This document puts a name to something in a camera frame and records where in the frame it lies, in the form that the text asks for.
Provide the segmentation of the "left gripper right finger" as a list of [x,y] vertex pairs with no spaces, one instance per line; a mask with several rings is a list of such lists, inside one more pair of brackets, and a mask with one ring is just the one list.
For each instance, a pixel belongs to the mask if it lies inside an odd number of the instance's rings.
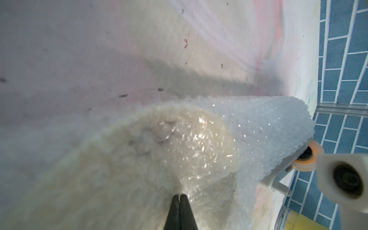
[[187,195],[180,195],[180,230],[198,230]]

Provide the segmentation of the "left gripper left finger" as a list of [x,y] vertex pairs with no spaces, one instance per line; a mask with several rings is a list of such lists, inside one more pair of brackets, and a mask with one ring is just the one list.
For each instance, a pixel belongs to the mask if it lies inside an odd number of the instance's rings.
[[179,196],[174,195],[170,204],[164,230],[180,230],[180,201]]

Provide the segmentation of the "cream floral dinner plate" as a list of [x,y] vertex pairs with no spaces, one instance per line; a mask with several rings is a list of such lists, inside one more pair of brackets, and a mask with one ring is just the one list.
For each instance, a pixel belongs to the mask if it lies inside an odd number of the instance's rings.
[[186,194],[200,230],[222,230],[239,150],[223,119],[163,105],[115,125],[54,167],[13,213],[10,230],[161,230]]

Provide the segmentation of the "clear bubble wrap sheet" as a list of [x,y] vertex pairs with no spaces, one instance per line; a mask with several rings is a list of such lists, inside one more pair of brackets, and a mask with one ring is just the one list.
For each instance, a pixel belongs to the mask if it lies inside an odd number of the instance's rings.
[[295,97],[154,104],[63,157],[1,229],[161,230],[185,194],[200,230],[248,230],[259,182],[313,134]]

